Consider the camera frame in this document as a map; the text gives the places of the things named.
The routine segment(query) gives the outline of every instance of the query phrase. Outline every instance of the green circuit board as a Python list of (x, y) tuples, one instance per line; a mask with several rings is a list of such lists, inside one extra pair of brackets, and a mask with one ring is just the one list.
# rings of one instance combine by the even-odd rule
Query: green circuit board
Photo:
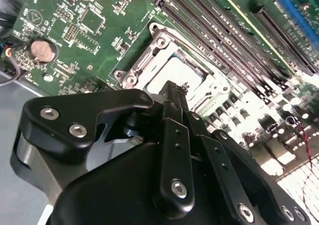
[[(216, 1), (243, 30), (254, 34), (256, 43), (277, 65), (288, 69), (230, 2)], [(151, 0), (26, 0), (12, 35), (26, 43), (38, 37), (49, 39), (57, 46), (58, 56), (53, 62), (39, 64), (30, 59), (27, 46), (14, 56), (27, 71), (24, 78), (46, 94), (120, 89), (113, 72), (128, 70), (142, 53), (152, 39), (151, 22), (175, 28), (192, 41), (156, 8)], [(46, 74), (52, 75), (53, 81), (44, 81)]]
[[(289, 34), (295, 41), (298, 47), (310, 58), (311, 61), (316, 62), (319, 59), (318, 50), (310, 48), (310, 42), (307, 41), (304, 34), (301, 32), (287, 12), (277, 2), (277, 0), (232, 0), (238, 8), (246, 15), (246, 17), (253, 23), (256, 29), (263, 34), (272, 46), (283, 56), (285, 60), (289, 60), (288, 55), (284, 50), (280, 50), (275, 42), (272, 41), (261, 23), (256, 19), (252, 11), (256, 6), (264, 6), (267, 11), (272, 14), (277, 23)], [(318, 21), (318, 4), (319, 0), (290, 0), (303, 17), (307, 20), (312, 29), (319, 34), (319, 21)]]

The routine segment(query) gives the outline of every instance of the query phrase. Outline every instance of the ram slot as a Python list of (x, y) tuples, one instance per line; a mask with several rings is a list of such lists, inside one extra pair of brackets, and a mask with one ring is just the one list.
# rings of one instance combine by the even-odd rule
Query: ram slot
[(254, 15), (277, 45), (288, 53), (294, 65), (308, 75), (314, 75), (319, 72), (318, 68), (316, 68), (308, 59), (307, 55), (298, 48), (294, 40), (283, 30), (264, 7), (258, 10)]
[(247, 88), (254, 92), (261, 100), (263, 100), (265, 104), (270, 103), (270, 101), (266, 98), (265, 94), (263, 94), (260, 90), (256, 88), (255, 84), (249, 81), (243, 74), (241, 74), (241, 72), (238, 72), (236, 69), (234, 69), (223, 55), (218, 54), (215, 51), (215, 49), (208, 44), (206, 38), (201, 33), (199, 33), (196, 29), (192, 28), (192, 26), (185, 22), (182, 16), (174, 12), (174, 10), (171, 9), (170, 6), (168, 6), (164, 2), (164, 0), (152, 1), (155, 2), (156, 5), (158, 5), (162, 9), (162, 11), (166, 13), (168, 17), (172, 18), (176, 22), (176, 24), (178, 24), (183, 30), (185, 30), (189, 34), (189, 36), (192, 37), (193, 40), (196, 41), (198, 45), (208, 53), (208, 55), (205, 55), (207, 56), (207, 58), (209, 58), (209, 60), (215, 63), (211, 59), (212, 56), (215, 57), (221, 66), (227, 68), (230, 72), (232, 72), (242, 83), (244, 83), (247, 86)]
[(265, 90), (267, 96), (270, 96), (274, 93), (274, 90), (264, 81), (264, 79), (259, 76), (257, 71), (254, 71), (250, 65), (246, 64), (246, 61), (242, 59), (242, 55), (239, 56), (236, 53), (236, 50), (230, 47), (227, 42), (223, 42), (216, 31), (213, 30), (211, 25), (207, 24), (205, 20), (202, 20), (201, 17), (197, 15), (197, 13), (192, 10), (186, 3), (182, 0), (170, 0), (175, 6), (179, 8), (179, 10), (183, 11), (183, 13), (193, 22), (197, 23), (197, 26), (209, 37), (210, 40), (214, 41), (221, 49), (223, 49), (226, 54), (232, 59), (234, 62), (234, 66), (240, 67), (240, 69), (245, 70), (260, 86), (262, 86)]
[(319, 49), (319, 37), (310, 27), (305, 18), (300, 14), (297, 8), (290, 0), (277, 0), (284, 8), (287, 14), (293, 19), (295, 24), (304, 33), (305, 37), (313, 44), (316, 49)]
[[(246, 35), (246, 33), (242, 32), (242, 29), (237, 25), (237, 22), (233, 20), (229, 15), (227, 15), (224, 12), (224, 9), (215, 1), (215, 0), (207, 0), (211, 7), (213, 8), (213, 11), (217, 14), (214, 15), (211, 8), (208, 7), (205, 3), (202, 2), (202, 0), (193, 0), (198, 7), (201, 8), (203, 14), (210, 19), (211, 21), (214, 21), (214, 25), (218, 27), (219, 30), (224, 31), (227, 35), (232, 37), (235, 41), (235, 43), (238, 44), (238, 47), (241, 48), (242, 51), (244, 51), (246, 54), (249, 54), (249, 57), (255, 60), (257, 63), (255, 66), (262, 71), (265, 75), (268, 75), (268, 78), (271, 79), (275, 84), (279, 85), (282, 89), (286, 89), (287, 86), (285, 86), (285, 82), (287, 81), (285, 78), (280, 78), (277, 74), (283, 75), (284, 77), (287, 76), (286, 73), (282, 73), (282, 71), (278, 68), (278, 66), (268, 57), (268, 55), (265, 52), (261, 52), (261, 50), (258, 50), (258, 45), (252, 41), (252, 39)], [(239, 36), (235, 33), (232, 33), (226, 25), (223, 24), (223, 22), (220, 21), (219, 16), (223, 16), (226, 18), (229, 22), (231, 22), (232, 26), (238, 31), (238, 33), (241, 32), (242, 37), (244, 40), (241, 40)], [(267, 66), (264, 65), (264, 63), (258, 58), (256, 54), (259, 54), (265, 62), (267, 62)]]

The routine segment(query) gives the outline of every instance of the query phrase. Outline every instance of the motherboard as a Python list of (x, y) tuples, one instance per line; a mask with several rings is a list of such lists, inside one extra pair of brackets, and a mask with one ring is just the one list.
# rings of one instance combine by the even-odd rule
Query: motherboard
[(14, 57), (45, 95), (173, 81), (209, 132), (282, 175), (307, 159), (305, 131), (319, 135), (318, 35), (319, 0), (26, 0), (1, 70), (14, 74)]

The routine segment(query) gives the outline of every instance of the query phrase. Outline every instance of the cable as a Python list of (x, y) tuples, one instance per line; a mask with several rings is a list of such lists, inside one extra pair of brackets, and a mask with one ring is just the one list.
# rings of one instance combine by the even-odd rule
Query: cable
[(285, 120), (286, 124), (289, 125), (289, 126), (292, 126), (292, 127), (296, 127), (298, 126), (300, 128), (300, 130), (302, 131), (303, 133), (303, 136), (304, 136), (304, 142), (305, 142), (305, 146), (306, 146), (306, 153), (307, 153), (307, 157), (308, 157), (308, 161), (310, 163), (310, 171), (311, 173), (307, 176), (307, 178), (305, 179), (304, 181), (304, 185), (303, 185), (303, 188), (302, 188), (302, 191), (303, 191), (303, 203), (306, 207), (306, 210), (308, 211), (308, 213), (314, 218), (314, 220), (319, 223), (319, 220), (314, 216), (314, 214), (310, 211), (309, 207), (307, 206), (307, 203), (306, 203), (306, 193), (305, 193), (305, 186), (306, 186), (306, 183), (308, 181), (308, 179), (310, 178), (310, 176), (312, 174), (314, 174), (313, 172), (313, 160), (312, 160), (312, 156), (311, 156), (311, 150), (309, 148), (309, 145), (308, 145), (308, 135), (307, 133), (305, 132), (304, 128), (301, 126), (300, 123), (297, 122), (296, 118), (293, 117), (293, 116), (288, 116)]
[(2, 81), (0, 82), (0, 87), (1, 86), (6, 86), (8, 84), (11, 84), (12, 82), (16, 81), (20, 76), (21, 76), (21, 68), (17, 62), (17, 60), (15, 58), (12, 57), (12, 52), (11, 52), (11, 48), (6, 48), (3, 43), (0, 44), (0, 46), (5, 49), (5, 55), (8, 57), (8, 60), (11, 62), (11, 64), (14, 66), (15, 68), (15, 75), (6, 80), (6, 81)]

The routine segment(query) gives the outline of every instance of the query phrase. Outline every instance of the red wire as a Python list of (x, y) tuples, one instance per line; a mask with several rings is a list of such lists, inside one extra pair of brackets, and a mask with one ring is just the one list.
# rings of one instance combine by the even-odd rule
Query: red wire
[(306, 146), (306, 152), (307, 152), (307, 156), (308, 156), (308, 160), (309, 160), (309, 163), (310, 163), (310, 171), (311, 173), (307, 176), (306, 180), (304, 181), (304, 186), (302, 188), (303, 190), (303, 202), (304, 202), (304, 205), (308, 211), (308, 213), (316, 220), (316, 222), (319, 223), (319, 220), (313, 215), (313, 213), (310, 211), (310, 209), (308, 208), (307, 204), (306, 204), (306, 193), (305, 193), (305, 185), (307, 183), (307, 180), (310, 178), (311, 174), (313, 174), (313, 159), (312, 159), (312, 156), (311, 156), (311, 150), (309, 148), (309, 145), (308, 145), (308, 135), (306, 134), (304, 128), (299, 125), (299, 128), (301, 129), (301, 131), (303, 132), (304, 134), (304, 138), (305, 138), (305, 146)]

